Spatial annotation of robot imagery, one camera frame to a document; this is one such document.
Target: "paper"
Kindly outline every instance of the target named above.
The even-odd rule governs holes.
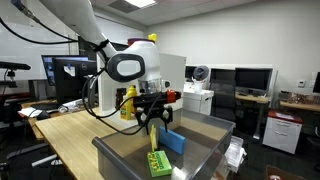
[[[277,117],[280,117],[280,118],[284,118],[284,119],[294,120],[294,117],[293,117],[293,116],[290,116],[290,115],[287,115],[287,114],[276,113],[276,116],[277,116]]]
[[[76,76],[76,70],[74,66],[63,66],[64,72],[70,74],[70,76],[75,77]]]
[[[29,116],[32,113],[30,115],[30,117],[37,117],[42,112],[41,110],[36,110],[36,111],[34,111],[34,110],[35,110],[34,108],[29,107],[29,108],[24,108],[24,109],[22,109],[21,111],[18,111],[18,112],[20,114],[25,115],[25,116]]]

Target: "monitor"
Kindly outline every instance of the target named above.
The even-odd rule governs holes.
[[[85,76],[97,73],[96,61],[53,58],[53,66],[58,104],[81,99]]]
[[[234,81],[236,71],[233,69],[211,69],[210,82],[214,80]]]
[[[313,92],[320,93],[320,72],[318,72],[316,82],[314,83]]]
[[[83,55],[42,55],[42,62],[46,76],[48,79],[49,86],[55,86],[54,73],[53,73],[53,62],[52,59],[68,59],[68,60],[81,60],[88,61],[88,56]]]
[[[236,68],[236,87],[266,93],[269,89],[272,69]]]
[[[184,77],[187,81],[192,82],[193,72],[196,69],[195,66],[186,66],[186,71]]]

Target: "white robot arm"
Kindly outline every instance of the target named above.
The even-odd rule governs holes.
[[[101,53],[98,54],[107,63],[108,74],[112,79],[119,82],[138,79],[140,89],[144,89],[146,94],[161,91],[159,55],[152,42],[135,42],[119,53],[99,29],[89,0],[40,0],[40,2],[86,41],[96,45],[105,43],[101,48],[110,59],[105,59]],[[137,70],[130,75],[121,72],[121,68],[118,67],[121,61],[138,61],[131,64],[136,64],[140,71]]]
[[[173,110],[170,106],[164,107],[164,105],[180,99],[181,93],[173,90],[161,92],[163,83],[160,75],[160,60],[157,47],[153,42],[137,41],[126,50],[117,52],[100,31],[89,0],[40,0],[40,2],[83,39],[94,44],[95,51],[106,64],[105,71],[113,80],[128,82],[138,79],[140,91],[142,90],[143,93],[133,97],[133,106],[143,109],[135,113],[141,127],[146,127],[148,132],[148,123],[152,118],[160,118],[167,127],[167,124],[173,120]],[[20,0],[11,0],[11,3],[29,18],[40,22],[21,4]],[[121,68],[122,64],[129,65],[130,69],[136,67],[136,71],[125,72]],[[165,111],[169,113],[168,117],[164,115]],[[147,115],[144,120],[142,120],[143,114]]]

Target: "ceiling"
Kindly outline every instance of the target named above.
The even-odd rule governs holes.
[[[121,12],[109,6],[117,0],[90,1],[92,2],[92,5],[97,8],[148,26],[247,4],[258,0],[156,0],[158,2],[157,5],[134,10],[129,13]]]

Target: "blue block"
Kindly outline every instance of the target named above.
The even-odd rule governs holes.
[[[166,132],[166,129],[161,126],[159,132],[159,142],[178,154],[183,154],[186,138],[169,129],[168,132]]]

